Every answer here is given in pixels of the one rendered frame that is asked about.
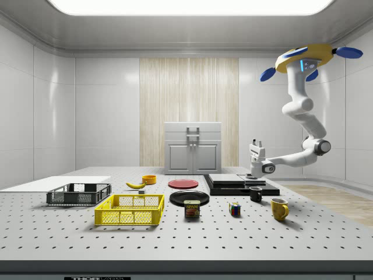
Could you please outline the white board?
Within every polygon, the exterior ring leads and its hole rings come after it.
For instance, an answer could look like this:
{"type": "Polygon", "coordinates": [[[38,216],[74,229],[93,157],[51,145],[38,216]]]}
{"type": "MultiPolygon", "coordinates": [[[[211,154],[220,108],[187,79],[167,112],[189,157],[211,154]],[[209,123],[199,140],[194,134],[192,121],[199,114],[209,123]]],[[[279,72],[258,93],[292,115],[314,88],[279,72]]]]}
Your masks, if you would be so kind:
{"type": "Polygon", "coordinates": [[[110,176],[52,176],[41,180],[17,185],[0,190],[0,192],[48,192],[69,183],[101,183],[110,176]]]}

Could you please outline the black plate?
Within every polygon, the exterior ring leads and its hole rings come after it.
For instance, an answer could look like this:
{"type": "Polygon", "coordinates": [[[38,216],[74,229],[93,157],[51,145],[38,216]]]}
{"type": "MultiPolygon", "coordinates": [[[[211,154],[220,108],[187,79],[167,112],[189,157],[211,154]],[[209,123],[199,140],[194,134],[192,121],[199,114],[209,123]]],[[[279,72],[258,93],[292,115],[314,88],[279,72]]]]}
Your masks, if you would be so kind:
{"type": "Polygon", "coordinates": [[[170,195],[170,202],[179,207],[184,206],[185,200],[199,200],[200,205],[205,205],[209,202],[209,196],[204,192],[192,190],[177,191],[170,195]]]}

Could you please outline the dark grey basket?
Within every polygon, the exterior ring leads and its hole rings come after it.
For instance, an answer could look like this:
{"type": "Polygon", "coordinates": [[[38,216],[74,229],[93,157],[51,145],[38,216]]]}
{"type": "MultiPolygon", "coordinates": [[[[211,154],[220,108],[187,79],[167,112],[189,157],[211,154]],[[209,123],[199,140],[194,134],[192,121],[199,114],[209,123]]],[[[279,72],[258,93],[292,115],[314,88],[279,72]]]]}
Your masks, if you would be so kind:
{"type": "Polygon", "coordinates": [[[51,205],[96,205],[111,194],[111,184],[69,183],[47,192],[51,205]]]}

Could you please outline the flat-sided can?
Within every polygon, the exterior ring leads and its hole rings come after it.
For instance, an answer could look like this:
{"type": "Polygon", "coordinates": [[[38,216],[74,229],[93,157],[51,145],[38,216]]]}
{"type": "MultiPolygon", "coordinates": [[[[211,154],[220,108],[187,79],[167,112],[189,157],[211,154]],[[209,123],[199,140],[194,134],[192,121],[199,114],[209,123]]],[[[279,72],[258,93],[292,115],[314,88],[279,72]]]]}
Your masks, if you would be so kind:
{"type": "Polygon", "coordinates": [[[184,209],[186,218],[200,217],[200,201],[199,200],[184,200],[184,209]]]}

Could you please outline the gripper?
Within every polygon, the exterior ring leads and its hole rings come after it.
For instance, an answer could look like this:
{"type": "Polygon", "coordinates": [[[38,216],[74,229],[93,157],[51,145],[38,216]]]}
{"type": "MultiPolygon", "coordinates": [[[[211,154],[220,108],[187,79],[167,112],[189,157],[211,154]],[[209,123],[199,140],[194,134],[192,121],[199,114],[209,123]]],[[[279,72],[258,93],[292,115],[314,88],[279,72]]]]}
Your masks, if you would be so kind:
{"type": "Polygon", "coordinates": [[[261,141],[253,139],[252,143],[249,145],[249,150],[252,161],[263,161],[266,159],[265,148],[262,146],[261,141]]]}

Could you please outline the drone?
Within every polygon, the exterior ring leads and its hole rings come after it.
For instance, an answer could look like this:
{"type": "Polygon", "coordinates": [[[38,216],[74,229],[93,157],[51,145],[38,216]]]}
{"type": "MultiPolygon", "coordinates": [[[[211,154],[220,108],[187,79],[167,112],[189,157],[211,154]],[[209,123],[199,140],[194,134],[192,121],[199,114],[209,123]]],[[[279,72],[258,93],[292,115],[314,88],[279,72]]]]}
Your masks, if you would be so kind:
{"type": "Polygon", "coordinates": [[[306,78],[307,82],[312,81],[318,76],[318,70],[316,69],[316,66],[310,66],[305,63],[304,60],[317,60],[318,65],[322,66],[329,62],[335,54],[340,57],[355,59],[360,58],[363,55],[363,52],[351,47],[332,48],[330,44],[310,44],[300,48],[295,48],[279,56],[276,60],[275,67],[265,70],[260,76],[260,81],[264,82],[270,79],[276,71],[286,73],[287,64],[293,61],[301,61],[300,65],[302,71],[308,68],[313,69],[313,72],[306,78]]]}

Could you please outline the red plate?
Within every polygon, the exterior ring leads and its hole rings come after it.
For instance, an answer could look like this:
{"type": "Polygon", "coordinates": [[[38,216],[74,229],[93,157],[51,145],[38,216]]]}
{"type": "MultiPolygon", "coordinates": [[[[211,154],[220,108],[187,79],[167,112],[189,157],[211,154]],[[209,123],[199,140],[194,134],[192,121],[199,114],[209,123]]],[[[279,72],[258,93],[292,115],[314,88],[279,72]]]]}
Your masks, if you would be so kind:
{"type": "Polygon", "coordinates": [[[190,179],[176,179],[168,182],[169,187],[180,190],[196,188],[198,185],[197,181],[190,179]]]}

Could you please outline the yellow basket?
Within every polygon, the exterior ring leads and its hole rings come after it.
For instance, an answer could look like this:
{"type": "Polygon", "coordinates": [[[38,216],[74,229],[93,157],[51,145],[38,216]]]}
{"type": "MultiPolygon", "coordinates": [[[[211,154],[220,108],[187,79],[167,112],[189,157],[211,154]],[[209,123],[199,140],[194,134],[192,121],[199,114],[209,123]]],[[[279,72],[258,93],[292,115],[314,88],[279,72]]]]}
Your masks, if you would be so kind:
{"type": "Polygon", "coordinates": [[[114,194],[94,209],[96,225],[158,225],[163,194],[114,194]]]}

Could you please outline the black stove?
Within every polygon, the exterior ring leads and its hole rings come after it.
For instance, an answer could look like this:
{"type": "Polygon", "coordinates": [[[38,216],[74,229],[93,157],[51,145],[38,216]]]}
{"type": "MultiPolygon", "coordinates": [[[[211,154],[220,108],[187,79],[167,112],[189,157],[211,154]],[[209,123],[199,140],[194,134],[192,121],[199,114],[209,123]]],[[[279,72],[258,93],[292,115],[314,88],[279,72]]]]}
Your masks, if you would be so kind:
{"type": "Polygon", "coordinates": [[[210,195],[249,195],[250,187],[262,188],[263,195],[280,195],[280,190],[266,180],[245,174],[206,174],[210,195]]]}

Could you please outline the white cabinet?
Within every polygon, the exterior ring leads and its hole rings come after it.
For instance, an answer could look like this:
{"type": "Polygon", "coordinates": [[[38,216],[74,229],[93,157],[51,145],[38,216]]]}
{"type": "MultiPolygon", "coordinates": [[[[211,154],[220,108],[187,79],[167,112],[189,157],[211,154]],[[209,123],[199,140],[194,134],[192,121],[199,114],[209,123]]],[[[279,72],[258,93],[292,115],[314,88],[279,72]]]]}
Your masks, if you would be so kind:
{"type": "Polygon", "coordinates": [[[221,122],[165,122],[165,174],[221,172],[221,122]]]}

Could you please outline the yellow mug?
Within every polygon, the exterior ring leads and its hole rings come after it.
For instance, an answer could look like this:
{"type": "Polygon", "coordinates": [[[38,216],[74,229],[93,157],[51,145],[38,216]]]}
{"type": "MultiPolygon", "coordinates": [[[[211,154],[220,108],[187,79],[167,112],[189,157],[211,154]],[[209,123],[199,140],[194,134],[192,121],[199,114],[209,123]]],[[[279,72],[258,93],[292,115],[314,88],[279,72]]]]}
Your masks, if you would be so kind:
{"type": "Polygon", "coordinates": [[[288,202],[281,198],[272,198],[270,204],[273,217],[277,221],[284,221],[289,214],[288,202]]]}

